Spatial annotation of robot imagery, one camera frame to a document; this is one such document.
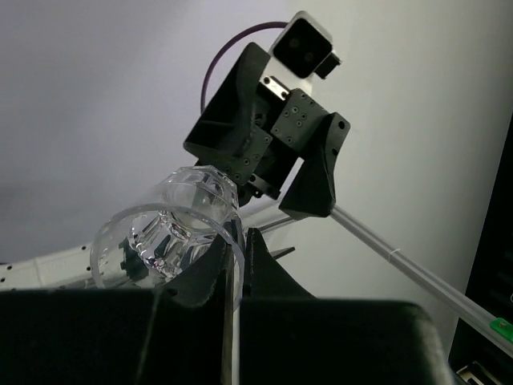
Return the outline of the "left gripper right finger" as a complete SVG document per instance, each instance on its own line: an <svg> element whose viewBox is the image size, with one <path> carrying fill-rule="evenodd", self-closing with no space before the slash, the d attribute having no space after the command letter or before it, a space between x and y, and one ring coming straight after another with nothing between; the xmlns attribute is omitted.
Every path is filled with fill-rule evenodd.
<svg viewBox="0 0 513 385"><path fill-rule="evenodd" d="M435 325L403 301L320 299L248 231L241 384L453 384Z"/></svg>

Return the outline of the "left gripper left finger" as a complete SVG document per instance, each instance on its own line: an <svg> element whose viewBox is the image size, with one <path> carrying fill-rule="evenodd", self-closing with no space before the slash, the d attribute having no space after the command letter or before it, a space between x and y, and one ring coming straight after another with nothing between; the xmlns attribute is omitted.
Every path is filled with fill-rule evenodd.
<svg viewBox="0 0 513 385"><path fill-rule="evenodd" d="M217 237L152 290L1 295L4 384L229 384L231 247Z"/></svg>

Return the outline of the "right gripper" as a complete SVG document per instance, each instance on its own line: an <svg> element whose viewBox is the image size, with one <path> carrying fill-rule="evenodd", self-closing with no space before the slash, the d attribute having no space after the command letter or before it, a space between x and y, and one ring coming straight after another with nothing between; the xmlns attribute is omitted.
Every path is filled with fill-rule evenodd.
<svg viewBox="0 0 513 385"><path fill-rule="evenodd" d="M259 84L269 54L255 43L238 60L184 141L201 163L225 157L238 198L278 198L297 160L302 166L279 204L293 219L328 217L336 203L334 169L350 123L295 88L283 100Z"/></svg>

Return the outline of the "clear glass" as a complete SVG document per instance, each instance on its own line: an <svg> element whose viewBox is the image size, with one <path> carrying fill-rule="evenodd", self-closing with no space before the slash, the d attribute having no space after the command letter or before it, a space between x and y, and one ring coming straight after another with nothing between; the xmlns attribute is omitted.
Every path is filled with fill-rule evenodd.
<svg viewBox="0 0 513 385"><path fill-rule="evenodd" d="M213 166L183 167L110 218L90 251L95 286L153 288L195 264L216 238L230 248L242 299L245 234L236 184Z"/></svg>

